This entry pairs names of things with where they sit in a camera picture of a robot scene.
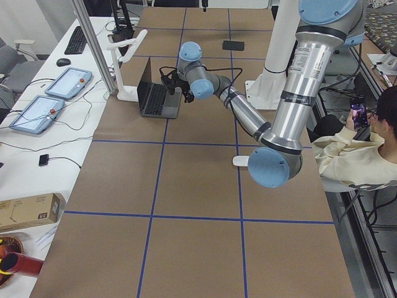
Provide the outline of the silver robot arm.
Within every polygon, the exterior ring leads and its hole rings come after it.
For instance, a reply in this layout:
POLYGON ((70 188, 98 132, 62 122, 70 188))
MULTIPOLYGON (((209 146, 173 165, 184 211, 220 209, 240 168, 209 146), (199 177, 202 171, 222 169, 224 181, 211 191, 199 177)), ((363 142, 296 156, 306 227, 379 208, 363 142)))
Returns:
POLYGON ((260 115, 230 79, 209 72, 195 42, 181 46, 177 68, 162 75, 161 81, 171 94, 181 88, 187 102, 218 97, 259 144, 246 163, 252 179, 264 187, 283 186, 301 170, 300 136, 331 55, 343 44, 362 41, 365 8, 365 1, 298 3, 298 44, 294 54, 288 56, 288 76, 272 122, 260 115))

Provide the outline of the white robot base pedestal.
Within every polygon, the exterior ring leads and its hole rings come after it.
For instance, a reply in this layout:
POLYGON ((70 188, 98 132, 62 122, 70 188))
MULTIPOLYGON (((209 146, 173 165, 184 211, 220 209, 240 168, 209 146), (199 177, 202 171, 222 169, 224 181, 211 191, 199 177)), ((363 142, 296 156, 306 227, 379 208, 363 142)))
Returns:
POLYGON ((300 21, 297 0, 280 0, 262 73, 246 81, 246 97, 259 110, 276 110, 287 80, 287 69, 300 21))

